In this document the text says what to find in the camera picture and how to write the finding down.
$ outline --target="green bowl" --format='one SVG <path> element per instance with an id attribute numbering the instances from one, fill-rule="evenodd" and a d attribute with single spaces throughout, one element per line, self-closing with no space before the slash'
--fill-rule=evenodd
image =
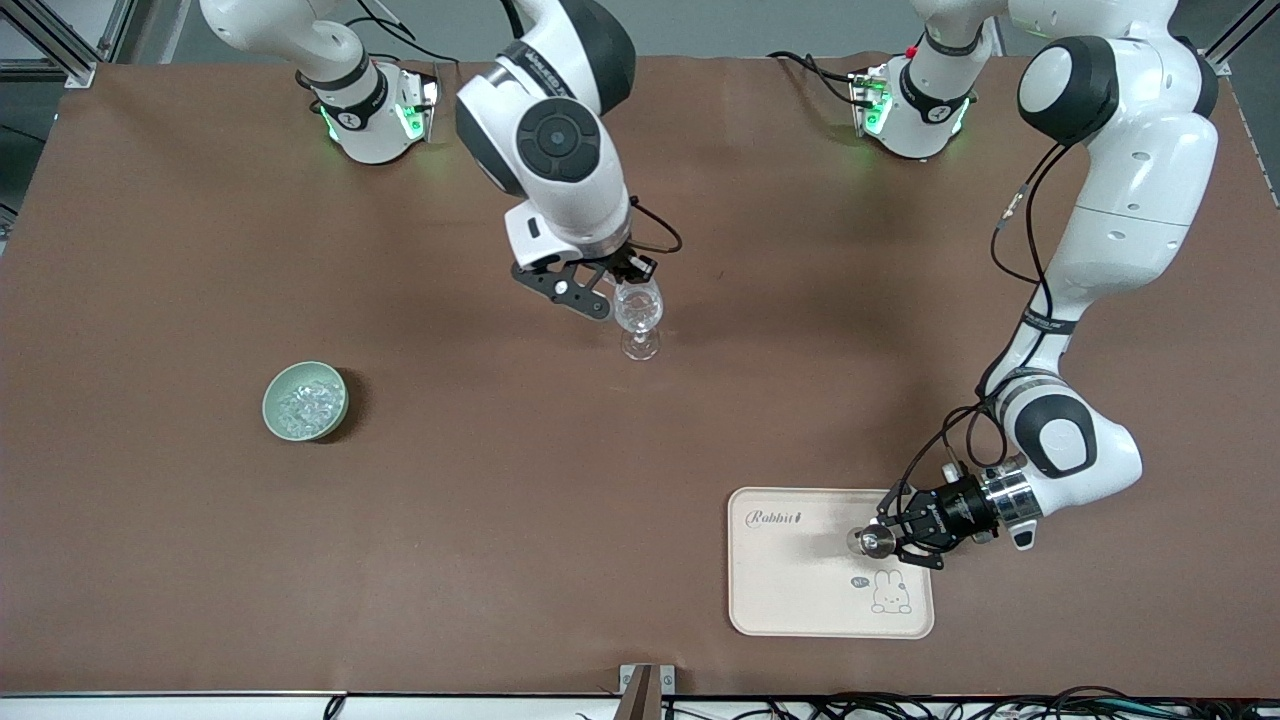
<path id="1" fill-rule="evenodd" d="M 280 406 L 280 401 L 288 397 L 291 393 L 297 392 L 305 386 L 315 382 L 337 384 L 342 388 L 342 400 L 338 404 L 337 411 L 333 418 L 317 432 L 310 434 L 291 434 L 284 427 L 284 407 Z M 338 370 L 334 370 L 324 363 L 317 363 L 315 360 L 308 360 L 306 363 L 298 363 L 280 372 L 271 380 L 271 384 L 266 386 L 266 395 L 262 396 L 262 421 L 266 423 L 266 429 L 280 438 L 289 442 L 307 442 L 314 439 L 320 439 L 324 436 L 332 433 L 334 428 L 342 424 L 342 419 L 347 416 L 347 407 L 351 406 L 351 396 L 347 392 L 347 383 L 343 382 L 342 375 Z"/>

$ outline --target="table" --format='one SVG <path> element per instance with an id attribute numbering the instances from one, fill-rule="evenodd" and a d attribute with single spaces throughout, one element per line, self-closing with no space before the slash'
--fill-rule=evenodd
<path id="1" fill-rule="evenodd" d="M 0 263 L 0 687 L 585 692 L 663 661 L 696 693 L 1276 694 L 1280 222 L 1230 92 L 1181 255 L 1065 360 L 1144 479 L 955 553 L 924 641 L 730 626 L 730 493 L 888 487 L 1012 331 L 986 245 L 1047 149 L 1023 63 L 915 163 L 795 67 L 643 59 L 607 122 L 687 241 L 644 364 L 508 279 L 512 201 L 451 110 L 367 168 L 288 68 L 102 67 Z M 1085 160 L 1046 182 L 1046 252 Z M 328 445 L 259 415 L 303 359 L 353 383 Z"/>

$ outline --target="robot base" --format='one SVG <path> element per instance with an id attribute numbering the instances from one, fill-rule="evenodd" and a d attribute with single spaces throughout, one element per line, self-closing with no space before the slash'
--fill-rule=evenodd
<path id="1" fill-rule="evenodd" d="M 850 88 L 854 100 L 872 104 L 869 109 L 854 106 L 854 127 L 859 137 L 874 137 L 890 152 L 916 160 L 937 155 L 960 132 L 969 101 L 955 113 L 954 119 L 937 124 L 924 122 L 897 91 L 908 61 L 900 55 L 864 76 L 850 76 Z"/>
<path id="2" fill-rule="evenodd" d="M 387 101 L 369 118 L 362 131 L 342 127 L 325 114 L 329 137 L 342 146 L 348 158 L 366 165 L 390 163 L 404 154 L 415 142 L 426 140 L 435 118 L 440 97 L 436 78 L 425 78 L 392 63 L 374 63 L 392 88 Z"/>

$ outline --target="small glass object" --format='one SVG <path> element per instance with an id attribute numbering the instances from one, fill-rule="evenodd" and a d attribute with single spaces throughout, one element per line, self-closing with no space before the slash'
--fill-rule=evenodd
<path id="1" fill-rule="evenodd" d="M 280 398 L 280 429 L 289 439 L 320 434 L 337 416 L 344 400 L 338 383 L 311 380 Z"/>
<path id="2" fill-rule="evenodd" d="M 618 283 L 613 290 L 613 318 L 622 327 L 622 352 L 632 360 L 650 360 L 662 348 L 662 291 L 657 281 Z"/>

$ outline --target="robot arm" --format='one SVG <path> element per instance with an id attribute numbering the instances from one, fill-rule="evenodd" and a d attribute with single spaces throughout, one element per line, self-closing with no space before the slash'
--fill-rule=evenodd
<path id="1" fill-rule="evenodd" d="M 329 135 L 353 160 L 389 163 L 426 136 L 438 87 L 375 63 L 356 33 L 330 20 L 338 0 L 200 0 L 218 37 L 288 60 L 320 99 Z"/>
<path id="2" fill-rule="evenodd" d="M 1012 1 L 1015 18 L 1030 27 L 1055 18 L 1078 29 L 1076 18 L 1055 5 Z M 1140 14 L 1137 5 L 1132 14 Z M 1062 379 L 1059 359 L 1094 301 L 1146 286 L 1169 268 L 1208 184 L 1217 132 L 1207 117 L 1217 79 L 1194 50 L 1169 37 L 1165 9 L 1172 5 L 1144 4 L 1149 15 L 1132 17 L 1117 38 L 1062 38 L 1028 67 L 1023 118 L 1064 147 L 1083 142 L 1091 168 L 1044 282 L 978 387 L 983 413 L 1016 452 L 978 474 L 947 465 L 947 483 L 934 491 L 896 488 L 877 523 L 851 541 L 859 550 L 941 568 L 942 553 L 966 537 L 989 539 L 998 527 L 1030 550 L 1041 518 L 1115 495 L 1142 475 L 1129 430 Z"/>
<path id="3" fill-rule="evenodd" d="M 657 266 L 630 246 L 630 195 L 600 122 L 631 92 L 635 46 L 593 0 L 517 4 L 534 27 L 458 92 L 458 137 L 499 190 L 524 200 L 506 217 L 516 281 L 604 320 L 596 282 L 645 282 Z"/>
<path id="4" fill-rule="evenodd" d="M 991 58 L 995 40 L 987 18 L 1009 0 L 911 0 L 924 20 L 924 36 L 911 58 L 899 55 L 854 79 L 860 133 L 904 158 L 940 152 L 960 132 L 970 92 Z"/>

